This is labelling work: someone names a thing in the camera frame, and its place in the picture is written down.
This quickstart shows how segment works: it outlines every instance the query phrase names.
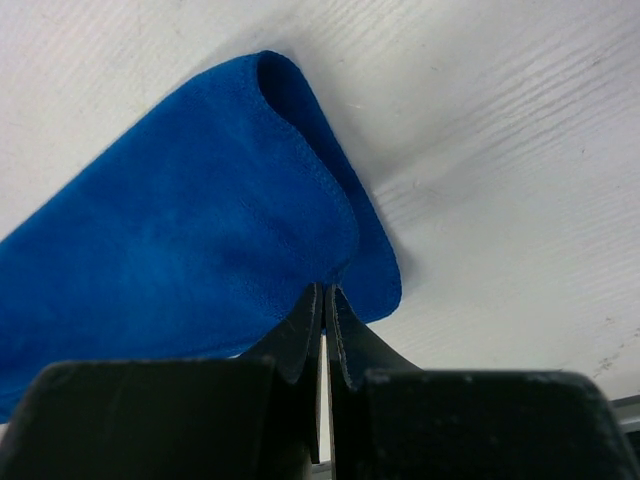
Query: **folded cloth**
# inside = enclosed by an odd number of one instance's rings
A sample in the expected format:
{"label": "folded cloth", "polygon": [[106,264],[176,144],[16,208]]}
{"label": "folded cloth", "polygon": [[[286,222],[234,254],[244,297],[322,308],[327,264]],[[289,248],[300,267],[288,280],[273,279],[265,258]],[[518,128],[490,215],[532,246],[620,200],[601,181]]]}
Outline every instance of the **folded cloth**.
{"label": "folded cloth", "polygon": [[273,52],[170,94],[0,243],[0,422],[48,363],[223,357],[314,281],[365,321],[400,275],[302,73]]}

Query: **cloth fold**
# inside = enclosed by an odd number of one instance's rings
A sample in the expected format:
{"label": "cloth fold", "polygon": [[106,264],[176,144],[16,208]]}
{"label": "cloth fold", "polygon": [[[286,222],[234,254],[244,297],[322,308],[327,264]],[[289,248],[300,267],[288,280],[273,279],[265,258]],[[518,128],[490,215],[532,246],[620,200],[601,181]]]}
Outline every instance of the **cloth fold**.
{"label": "cloth fold", "polygon": [[223,357],[314,281],[365,321],[400,301],[391,245],[300,70],[273,52],[170,94],[0,243],[0,422],[80,359]]}

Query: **white surface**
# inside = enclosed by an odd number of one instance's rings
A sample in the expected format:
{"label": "white surface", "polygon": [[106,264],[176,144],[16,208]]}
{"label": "white surface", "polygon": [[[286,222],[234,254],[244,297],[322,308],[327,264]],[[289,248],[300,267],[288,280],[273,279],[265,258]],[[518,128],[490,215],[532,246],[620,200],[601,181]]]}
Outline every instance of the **white surface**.
{"label": "white surface", "polygon": [[379,334],[640,391],[640,2],[1,0],[0,41],[0,237],[185,78],[273,48],[393,238]]}

